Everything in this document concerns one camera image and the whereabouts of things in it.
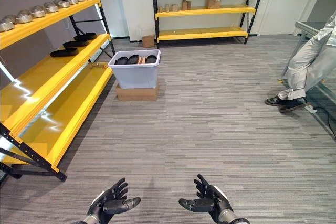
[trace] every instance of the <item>cable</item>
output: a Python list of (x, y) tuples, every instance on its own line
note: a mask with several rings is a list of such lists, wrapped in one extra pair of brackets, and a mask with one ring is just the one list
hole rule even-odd
[(335, 138), (335, 140), (336, 140), (335, 131), (332, 129), (332, 127), (331, 127), (331, 125), (330, 125), (330, 117), (331, 117), (331, 116), (330, 116), (329, 112), (328, 112), (324, 107), (314, 107), (313, 109), (314, 109), (314, 110), (322, 109), (322, 110), (324, 110), (325, 113), (328, 115), (328, 119), (327, 119), (328, 127), (330, 128), (330, 130), (331, 130), (331, 132), (332, 132), (332, 134), (334, 135), (334, 138)]

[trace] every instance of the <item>yellow shelf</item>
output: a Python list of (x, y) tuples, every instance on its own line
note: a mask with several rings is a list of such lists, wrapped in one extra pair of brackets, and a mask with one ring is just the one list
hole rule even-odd
[(4, 49), (11, 44), (26, 38), (29, 35), (36, 33), (37, 31), (40, 31), (64, 18), (80, 12), (81, 10), (87, 9), (94, 4), (99, 4), (99, 6), (101, 6), (100, 0), (85, 0), (83, 2), (79, 2), (76, 5), (71, 5), (69, 8), (60, 8), (56, 13), (48, 13), (43, 18), (35, 18), (32, 22), (15, 25), (13, 30), (0, 33), (0, 49)]
[(0, 122), (13, 138), (108, 39), (109, 34), (99, 35), (73, 57), (47, 56), (0, 91)]
[[(23, 134), (22, 140), (55, 168), (112, 75), (110, 68), (87, 65)], [(24, 155), (14, 147), (12, 152)], [(6, 156), (3, 162), (27, 164)]]
[(159, 38), (161, 40), (177, 40), (177, 39), (202, 39), (202, 38), (219, 38), (219, 37), (247, 37), (248, 33), (240, 27), (218, 27), (218, 28), (194, 28), (182, 30), (166, 30), (160, 31)]
[(256, 9), (248, 5), (225, 5), (220, 9), (207, 9), (206, 7), (193, 7), (191, 10), (180, 10), (178, 12), (157, 13), (155, 18), (176, 17), (176, 16), (192, 16), (192, 15), (208, 15), (222, 13), (255, 13)]

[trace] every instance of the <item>gray carpet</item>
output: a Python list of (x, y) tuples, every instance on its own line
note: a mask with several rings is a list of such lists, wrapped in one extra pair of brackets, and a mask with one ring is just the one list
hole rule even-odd
[(128, 195), (142, 202), (113, 223), (209, 224), (208, 214), (177, 203), (196, 197), (202, 173), (251, 223), (335, 224), (336, 142), (306, 110), (280, 114), (264, 104), (284, 88), (277, 79), (296, 42), (161, 48), (158, 101), (120, 102), (108, 84), (60, 163), (68, 179), (9, 178), (0, 222), (82, 220), (95, 196), (125, 176)]

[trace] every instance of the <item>robotic hand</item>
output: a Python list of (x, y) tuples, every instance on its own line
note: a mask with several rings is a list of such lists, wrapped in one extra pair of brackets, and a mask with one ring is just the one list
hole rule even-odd
[(136, 207), (141, 199), (139, 197), (128, 199), (125, 178), (119, 180), (111, 188), (102, 191), (92, 202), (84, 221), (73, 224), (108, 224), (113, 215), (121, 214)]
[(217, 187), (210, 185), (201, 174), (197, 176), (194, 183), (198, 192), (199, 199), (187, 200), (180, 199), (178, 202), (185, 209), (192, 212), (208, 212), (215, 223), (220, 224), (249, 224), (244, 218), (238, 218), (226, 197), (226, 195)]

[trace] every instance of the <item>gray wall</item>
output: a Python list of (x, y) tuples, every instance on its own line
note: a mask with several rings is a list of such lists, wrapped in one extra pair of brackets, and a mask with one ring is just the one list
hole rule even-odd
[(336, 0), (317, 0), (308, 21), (326, 22), (336, 10)]
[[(7, 14), (16, 15), (21, 9), (42, 5), (47, 1), (53, 0), (0, 0), (0, 18)], [(98, 14), (96, 9), (91, 7), (74, 17), (77, 20), (97, 19)], [(80, 23), (78, 26), (87, 32), (104, 32), (100, 22)], [(69, 19), (65, 19), (1, 50), (0, 55), (2, 60), (5, 61), (7, 70), (14, 78), (17, 78), (51, 51), (71, 40), (74, 35), (75, 32), (71, 22)], [(0, 89), (8, 83), (9, 79), (0, 70)]]

